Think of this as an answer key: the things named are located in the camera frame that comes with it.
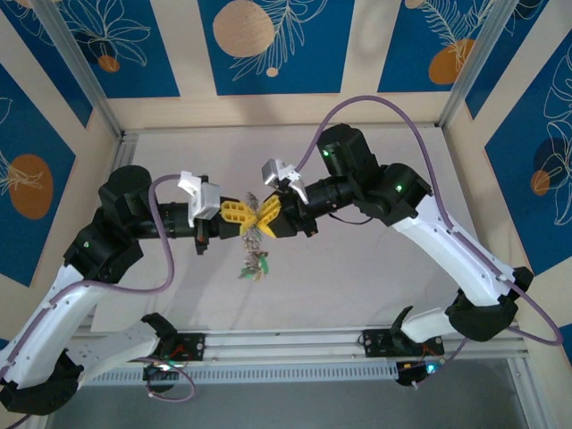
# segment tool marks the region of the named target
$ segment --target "white floor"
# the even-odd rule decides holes
[[[406,128],[362,126],[380,164],[402,162],[427,173],[417,143]],[[139,137],[133,163],[148,168],[153,178],[182,169],[207,173],[222,193],[244,198],[265,188],[260,169],[270,157],[296,164],[315,127],[195,129],[149,133]],[[469,231],[473,225],[450,155],[437,128],[422,129],[440,179],[445,203]],[[302,172],[308,185],[327,176],[314,154]],[[173,184],[159,191],[163,202],[185,200]],[[364,216],[348,207],[338,215],[348,220]],[[318,221],[319,234],[307,239],[265,239],[270,273],[261,282],[239,280],[244,251],[240,239],[214,239],[198,257],[193,240],[173,242],[176,278],[160,296],[133,298],[113,295],[101,302],[94,331],[116,331],[158,311],[178,329],[257,330],[313,329],[389,324],[405,306],[420,312],[448,306],[457,288],[453,280],[420,248],[381,222],[363,226]],[[166,274],[157,240],[142,242],[145,258],[124,277],[133,288],[160,285]]]

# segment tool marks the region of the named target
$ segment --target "cable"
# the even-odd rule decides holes
[[[186,402],[186,401],[192,400],[194,398],[196,387],[195,387],[195,383],[193,382],[193,379],[190,377],[190,375],[185,373],[179,367],[173,365],[171,362],[167,362],[165,360],[157,359],[154,357],[140,357],[139,359],[133,360],[133,362],[143,362],[143,363],[161,364],[161,365],[169,366],[171,369],[173,369],[174,371],[176,371],[177,373],[182,375],[184,378],[186,378],[187,381],[189,381],[189,383],[190,383],[190,387],[191,387],[190,393],[187,396],[185,396],[184,398],[167,398],[167,397],[165,397],[163,395],[159,395],[158,393],[155,393],[154,391],[151,390],[151,379],[149,378],[147,380],[147,384],[145,387],[149,393],[150,398],[155,398],[156,400],[162,400],[163,402],[172,402],[172,403]]]
[[[346,107],[348,105],[352,105],[352,104],[357,103],[359,101],[375,101],[376,103],[380,103],[382,105],[386,105],[386,106],[390,107],[391,110],[393,110],[396,114],[398,114],[401,117],[401,119],[403,119],[403,121],[407,124],[407,126],[411,129],[411,131],[413,131],[413,134],[416,137],[417,143],[419,144],[419,148],[421,149],[421,154],[423,155],[423,159],[425,160],[425,164],[427,165],[427,170],[429,171],[429,178],[431,179],[431,184],[433,186],[433,193],[435,195],[435,201],[437,203],[439,213],[441,214],[441,217],[442,217],[443,221],[445,222],[445,225],[451,231],[452,235],[454,237],[456,237],[461,243],[463,243],[463,245],[466,248],[468,248],[476,257],[478,257],[481,260],[481,262],[483,262],[483,264],[485,266],[487,266],[487,268],[489,268],[494,273],[495,276],[497,276],[498,278],[503,278],[504,277],[503,272],[499,268],[497,268],[497,266],[495,264],[493,264],[488,259],[488,257],[486,257],[486,255],[483,252],[481,252],[468,238],[466,238],[463,234],[458,232],[457,229],[455,228],[455,225],[453,224],[453,222],[449,218],[449,214],[447,213],[447,210],[445,209],[445,205],[444,205],[443,200],[442,200],[441,191],[439,189],[439,184],[437,183],[437,177],[435,176],[435,170],[433,168],[433,163],[431,162],[431,158],[429,157],[429,153],[427,151],[427,146],[423,140],[423,137],[421,136],[421,133],[419,132],[419,129],[413,123],[411,118],[409,118],[409,116],[407,116],[407,114],[405,112],[403,112],[399,107],[397,107],[391,101],[386,100],[385,98],[382,98],[382,97],[378,97],[378,96],[357,96],[357,97],[349,98],[346,101],[343,101],[343,102],[339,103],[338,105],[336,105],[324,117],[324,120],[322,122],[320,122],[320,124],[318,125],[318,129],[316,130],[315,135],[312,138],[312,141],[310,142],[310,145],[309,145],[306,153],[304,154],[304,156],[302,156],[302,159],[300,160],[298,166],[296,167],[296,170],[300,171],[302,168],[304,168],[304,165],[306,165],[307,160],[312,155],[312,151],[317,146],[318,140],[320,139],[322,132],[324,131],[326,125],[333,118],[333,116],[335,114],[337,114],[344,107]],[[518,333],[524,337],[527,337],[531,340],[538,341],[541,344],[546,344],[549,346],[559,346],[560,344],[562,344],[562,342],[564,341],[564,338],[562,337],[562,333],[560,332],[558,326],[554,323],[554,321],[551,319],[551,317],[536,303],[536,301],[534,301],[532,298],[530,298],[522,289],[520,289],[515,283],[511,282],[510,280],[506,279],[503,282],[509,288],[511,288],[513,291],[515,291],[520,297],[522,297],[522,299],[525,300],[541,316],[542,319],[544,319],[544,321],[550,326],[550,328],[554,332],[554,335],[556,336],[556,340],[546,340],[546,339],[538,337],[532,333],[521,331],[518,328],[509,327],[507,329],[511,332],[515,332],[515,333]],[[459,349],[456,350],[456,352],[453,353],[453,355],[451,355],[451,356],[453,358],[455,356],[457,356],[457,353],[460,351],[460,349],[462,349],[462,346],[464,346],[464,345],[465,345],[464,343],[461,343],[461,346],[459,346]]]
[[[165,257],[167,259],[167,280],[165,281],[165,283],[162,286],[159,286],[158,288],[147,289],[147,290],[123,288],[123,287],[117,286],[115,284],[95,282],[92,280],[82,280],[79,282],[72,283],[69,286],[66,286],[65,288],[60,290],[58,293],[56,293],[54,295],[54,297],[48,301],[52,307],[51,308],[43,308],[42,310],[40,310],[38,315],[29,324],[28,328],[26,328],[26,331],[24,331],[24,334],[18,340],[18,343],[14,346],[12,352],[10,353],[10,355],[8,355],[8,358],[6,359],[8,365],[6,365],[2,369],[0,369],[0,380],[2,380],[4,378],[4,376],[8,372],[8,369],[10,369],[11,365],[13,365],[13,363],[14,363],[14,360],[18,357],[18,354],[20,353],[21,348],[24,346],[24,344],[26,343],[26,341],[28,340],[30,335],[38,327],[38,325],[44,319],[44,317],[46,317],[47,313],[49,313],[50,310],[55,308],[55,306],[57,306],[57,304],[62,299],[64,299],[73,290],[76,290],[80,287],[88,288],[88,287],[94,286],[94,287],[103,288],[106,290],[114,290],[114,291],[118,291],[118,292],[122,292],[122,293],[131,293],[134,295],[153,295],[156,293],[161,293],[161,292],[167,290],[171,286],[172,280],[173,280],[174,274],[175,274],[174,259],[172,257],[171,246],[169,245],[167,233],[165,231],[163,221],[161,220],[161,215],[159,214],[159,208],[158,208],[158,204],[157,204],[157,196],[156,196],[155,190],[156,190],[157,186],[160,185],[161,183],[164,183],[166,181],[176,181],[179,178],[180,178],[179,174],[170,174],[170,175],[160,177],[159,179],[155,180],[151,184],[151,186],[149,187],[149,192],[148,192],[149,207],[151,209],[151,216],[153,217],[153,222],[155,222],[157,232],[159,234],[159,239],[161,240],[161,244],[163,245]]]
[[[458,347],[455,349],[455,351],[453,351],[453,352],[450,354],[449,358],[445,360],[445,362],[443,363],[443,365],[441,365],[441,369],[440,369],[439,371],[442,371],[443,368],[445,368],[447,365],[449,365],[450,362],[452,362],[453,359],[457,357],[457,355],[458,355],[458,354],[461,352],[461,350],[465,347],[465,345],[467,344],[467,342],[468,342],[468,338],[465,337],[465,338],[463,339],[463,341],[462,341],[462,342],[458,345]],[[432,378],[432,377],[429,375],[429,376],[426,377],[424,380],[421,380],[420,382],[415,383],[415,384],[414,384],[414,387],[417,388],[417,386],[418,386],[419,384],[425,383],[425,382],[426,382],[427,380],[429,380],[430,378]]]
[[[28,419],[32,417],[31,414],[27,414],[26,416],[22,417],[20,420],[18,420],[15,423],[12,423],[11,425],[9,425],[8,427],[6,427],[6,429],[16,429],[18,426],[23,425],[25,422],[28,421]]]
[[[370,223],[374,220],[373,217],[369,217],[366,220],[362,221],[362,222],[351,222],[351,221],[344,221],[343,219],[340,219],[338,216],[336,216],[335,214],[331,214],[328,213],[328,216],[330,216],[332,219],[335,219],[336,221],[340,221],[342,223],[347,223],[348,225],[365,225],[366,223]]]

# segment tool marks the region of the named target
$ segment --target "orange circle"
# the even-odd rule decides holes
[[[405,0],[405,7],[408,9],[416,9],[423,3],[425,3],[425,0]]]
[[[270,67],[268,70],[266,70],[266,76],[269,78],[275,78],[278,76],[278,69],[276,67]]]
[[[108,73],[115,73],[119,70],[120,67],[119,61],[110,55],[101,55],[99,58],[97,58],[97,64],[99,64],[99,67]]]
[[[54,195],[54,178],[46,162],[36,155],[20,155],[10,164],[8,177],[15,181],[8,191],[18,213],[33,221],[44,217]]]
[[[454,45],[443,48],[429,66],[431,82],[437,85],[454,83],[474,44],[472,38],[464,38]]]
[[[533,192],[541,197],[551,186],[551,177],[544,170],[539,170],[533,174],[533,178],[530,180],[530,187]]]

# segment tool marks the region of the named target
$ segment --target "blue panel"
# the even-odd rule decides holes
[[[47,35],[32,31],[36,36],[31,36],[24,29],[37,18],[30,12],[26,21],[18,20],[18,11],[28,10],[2,1],[16,11],[11,21],[21,35],[28,33],[25,41],[50,79],[61,79],[63,61]],[[109,98],[179,96],[149,0],[62,0],[56,5]]]
[[[44,32],[35,13],[14,0],[0,0],[0,9],[18,31],[78,120],[84,127],[87,126],[93,108],[62,57],[52,46],[52,40]]]
[[[471,115],[483,107],[549,0],[520,0],[465,101]]]
[[[572,32],[486,152],[534,272],[572,256]]]
[[[337,93],[354,0],[198,0],[216,92]]]
[[[572,365],[572,324],[562,326],[560,328],[560,332],[562,332],[562,335],[564,336],[564,351],[566,352],[566,356],[568,356],[570,365]]]
[[[75,155],[0,66],[0,273],[29,286]]]
[[[448,91],[491,6],[489,0],[404,0],[378,91]]]

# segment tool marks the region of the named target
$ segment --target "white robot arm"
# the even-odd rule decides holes
[[[312,237],[317,233],[317,218],[353,204],[410,238],[460,287],[446,309],[436,308],[407,321],[410,307],[402,312],[391,329],[393,356],[415,356],[426,341],[452,332],[488,341],[510,325],[517,296],[505,281],[526,290],[533,279],[530,271],[503,264],[454,220],[448,219],[452,227],[448,226],[429,185],[404,164],[379,165],[359,130],[337,125],[326,130],[317,145],[330,173],[324,180],[305,187],[293,167],[280,161],[271,161],[263,169],[264,182],[278,189],[269,197],[272,204],[263,205],[263,212],[268,207],[260,221],[264,231],[275,238],[301,231]],[[50,414],[93,377],[124,362],[156,355],[158,349],[159,356],[164,356],[162,352],[174,346],[176,331],[160,315],[145,316],[128,330],[102,340],[70,344],[90,309],[112,292],[83,286],[69,293],[64,290],[83,280],[118,282],[142,258],[140,239],[161,234],[166,234],[161,237],[165,240],[189,237],[202,254],[209,238],[240,235],[240,222],[233,218],[236,213],[224,212],[227,206],[238,206],[238,200],[221,197],[206,176],[184,173],[175,178],[190,194],[189,203],[160,205],[156,213],[150,209],[155,202],[148,196],[154,188],[149,188],[150,175],[142,167],[115,171],[99,190],[102,206],[93,222],[66,252],[65,265],[21,334],[0,352],[4,386],[0,400],[8,410]],[[159,222],[164,227],[161,233]],[[485,254],[490,266],[467,243]]]

